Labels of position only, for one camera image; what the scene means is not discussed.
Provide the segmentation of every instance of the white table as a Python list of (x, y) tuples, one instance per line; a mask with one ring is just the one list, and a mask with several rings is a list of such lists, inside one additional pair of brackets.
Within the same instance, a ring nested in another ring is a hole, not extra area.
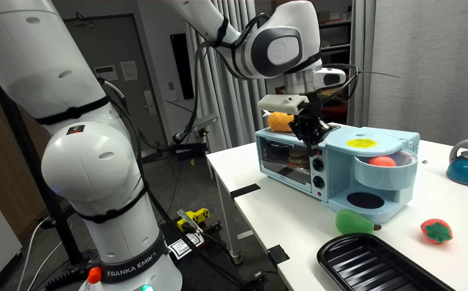
[[(377, 236), (457, 291), (468, 291), (468, 186), (446, 177), (448, 145), (421, 141), (413, 200), (383, 224)], [(230, 222), (229, 193), (258, 184), (259, 190), (234, 199), (236, 207), (267, 250), (280, 245), (290, 256), (278, 272), (293, 291), (337, 291), (339, 288), (316, 259), (327, 241), (340, 233), (335, 213), (320, 201), (260, 173), (254, 143), (207, 155), (225, 208), (229, 244), (238, 252)], [(422, 236), (426, 219), (444, 219), (453, 240), (432, 245)]]

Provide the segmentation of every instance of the white cord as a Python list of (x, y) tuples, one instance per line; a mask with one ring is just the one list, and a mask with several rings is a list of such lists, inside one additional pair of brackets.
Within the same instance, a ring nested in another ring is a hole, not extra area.
[(31, 247), (33, 246), (33, 239), (35, 238), (36, 231), (40, 228), (40, 225), (42, 225), (42, 223), (44, 223), (47, 219), (49, 219), (49, 217), (42, 220), (42, 222), (40, 222), (36, 226), (32, 236), (31, 236), (31, 240), (29, 240), (29, 248), (27, 249), (27, 255), (25, 256), (24, 268), (22, 269), (22, 275), (20, 276), (20, 281), (18, 282), (17, 291), (20, 291), (20, 286), (22, 286), (22, 280), (24, 280), (24, 273), (25, 273), (25, 269), (27, 267), (27, 262), (29, 261), (29, 255), (31, 255)]
[(119, 96), (121, 96), (121, 98), (124, 99), (124, 95), (123, 95), (123, 92), (121, 92), (121, 90), (119, 90), (119, 88), (117, 88), (116, 86), (114, 86), (114, 84), (108, 82), (105, 80), (105, 85), (109, 86), (110, 88), (112, 88), (114, 91), (116, 91), (117, 94), (119, 94)]
[(45, 262), (47, 262), (47, 260), (51, 257), (51, 255), (58, 249), (58, 247), (62, 244), (62, 242), (60, 241), (60, 243), (58, 243), (58, 245), (51, 251), (51, 253), (45, 258), (45, 260), (42, 262), (42, 264), (40, 265), (40, 267), (38, 267), (38, 270), (36, 271), (36, 274), (35, 276), (33, 277), (33, 280), (31, 281), (31, 284), (29, 285), (29, 288), (27, 288), (27, 291), (31, 291), (31, 288), (33, 287), (33, 284), (35, 283), (36, 281), (36, 278), (38, 277), (38, 274), (40, 273), (40, 270), (42, 269), (42, 267), (44, 266)]

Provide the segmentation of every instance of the kettle handle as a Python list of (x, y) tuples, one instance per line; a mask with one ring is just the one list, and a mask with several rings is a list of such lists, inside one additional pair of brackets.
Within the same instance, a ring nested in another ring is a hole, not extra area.
[(457, 143), (452, 149), (451, 149), (451, 152), (450, 152), (450, 164), (452, 162), (455, 162), (455, 160), (457, 159), (457, 151), (459, 151), (460, 148), (464, 147), (465, 145), (468, 145), (468, 139), (465, 139), (459, 143)]

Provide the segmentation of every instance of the gray door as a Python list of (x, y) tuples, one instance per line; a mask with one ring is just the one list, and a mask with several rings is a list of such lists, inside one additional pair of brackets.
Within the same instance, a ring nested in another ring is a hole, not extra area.
[[(77, 21), (71, 20), (65, 22), (90, 69), (95, 74), (95, 67), (114, 65), (118, 79), (111, 80), (110, 83), (124, 93), (132, 120), (149, 141), (166, 144), (155, 97), (153, 96), (151, 103), (147, 103), (145, 99), (144, 92), (150, 90), (153, 94), (153, 90), (150, 86), (133, 16), (126, 15), (90, 21), (93, 25), (77, 25)], [(122, 61), (135, 62), (136, 80), (125, 81), (121, 68)], [(113, 91), (110, 88), (105, 88), (105, 92), (109, 96), (113, 96)], [(142, 150), (143, 155), (154, 152), (144, 143)]]

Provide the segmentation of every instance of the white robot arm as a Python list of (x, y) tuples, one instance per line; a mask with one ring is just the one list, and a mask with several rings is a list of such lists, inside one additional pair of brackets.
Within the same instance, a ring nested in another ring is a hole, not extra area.
[[(208, 0), (168, 5), (211, 41), (238, 78), (287, 72), (289, 94), (345, 81), (343, 71), (320, 68), (318, 23), (308, 1), (278, 7), (246, 33)], [(0, 85), (53, 135), (42, 173), (84, 218), (99, 251), (102, 284), (91, 290), (179, 291), (182, 276), (165, 252), (129, 133), (50, 0), (0, 0)]]

